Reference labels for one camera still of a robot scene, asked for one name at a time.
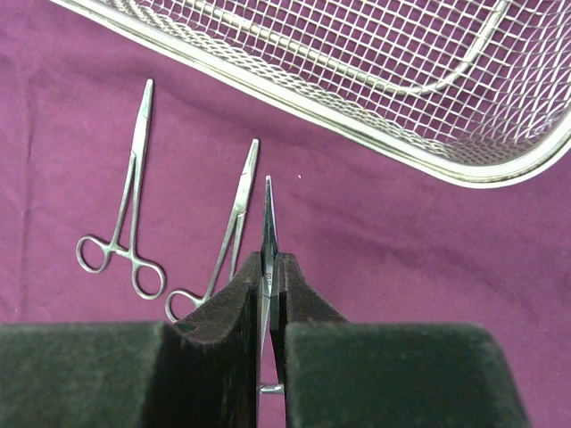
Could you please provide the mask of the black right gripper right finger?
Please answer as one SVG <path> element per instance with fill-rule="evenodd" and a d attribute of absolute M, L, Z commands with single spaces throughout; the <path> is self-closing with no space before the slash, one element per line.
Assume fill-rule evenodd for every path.
<path fill-rule="evenodd" d="M 290 427 L 527 427 L 493 336 L 465 323 L 354 324 L 274 265 L 270 333 Z"/>

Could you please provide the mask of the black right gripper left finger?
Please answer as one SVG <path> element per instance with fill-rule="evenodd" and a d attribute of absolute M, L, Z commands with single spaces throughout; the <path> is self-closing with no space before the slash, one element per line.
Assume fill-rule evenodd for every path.
<path fill-rule="evenodd" d="M 254 427 L 261 258 L 175 324 L 3 325 L 4 427 Z"/>

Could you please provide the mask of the steel forceps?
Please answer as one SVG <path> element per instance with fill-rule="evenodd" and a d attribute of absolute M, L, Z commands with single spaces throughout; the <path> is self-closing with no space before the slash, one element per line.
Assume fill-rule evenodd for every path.
<path fill-rule="evenodd" d="M 262 361 L 266 333 L 270 331 L 276 361 L 277 383 L 262 383 L 260 385 L 260 393 L 285 396 L 285 345 L 284 335 L 280 331 L 279 287 L 275 278 L 278 243 L 271 176 L 265 177 L 261 237 L 260 361 Z"/>

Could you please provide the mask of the steel clamp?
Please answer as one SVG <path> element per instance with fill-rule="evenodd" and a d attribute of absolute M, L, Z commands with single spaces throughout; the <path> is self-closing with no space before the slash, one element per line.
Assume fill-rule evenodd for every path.
<path fill-rule="evenodd" d="M 166 288 L 166 274 L 163 268 L 158 263 L 141 258 L 137 254 L 137 227 L 144 182 L 145 157 L 152 124 L 153 90 L 154 82 L 149 78 L 145 82 L 142 100 L 137 111 L 125 183 L 111 240 L 106 242 L 94 235 L 84 235 L 78 239 L 75 249 L 79 265 L 90 274 L 99 274 L 104 271 L 113 254 L 128 260 L 131 266 L 131 283 L 133 289 L 135 293 L 144 300 L 158 299 Z M 128 246 L 124 247 L 120 244 L 120 234 L 125 222 L 127 210 L 131 210 L 131 217 Z M 95 245 L 103 254 L 103 262 L 99 267 L 91 266 L 84 256 L 83 247 L 87 242 Z M 150 269 L 158 276 L 159 287 L 156 292 L 147 292 L 144 290 L 144 287 L 140 285 L 138 272 L 142 268 Z"/>

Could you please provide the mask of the purple cloth wrap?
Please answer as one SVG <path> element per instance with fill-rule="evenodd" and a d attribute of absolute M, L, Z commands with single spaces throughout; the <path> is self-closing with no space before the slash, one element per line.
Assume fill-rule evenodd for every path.
<path fill-rule="evenodd" d="M 147 79 L 153 131 L 137 251 L 202 293 L 244 161 L 261 141 L 240 254 L 271 177 L 281 251 L 354 323 L 469 322 L 503 348 L 535 427 L 570 424 L 570 160 L 462 188 L 374 153 L 57 4 L 1 4 L 1 319 L 162 320 L 129 264 L 78 264 L 117 219 Z"/>

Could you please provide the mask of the metal mesh tray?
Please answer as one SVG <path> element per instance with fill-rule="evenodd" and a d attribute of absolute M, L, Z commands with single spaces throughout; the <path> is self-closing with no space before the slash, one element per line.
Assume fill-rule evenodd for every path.
<path fill-rule="evenodd" d="M 68 1 L 441 180 L 512 185 L 570 149 L 567 1 Z"/>

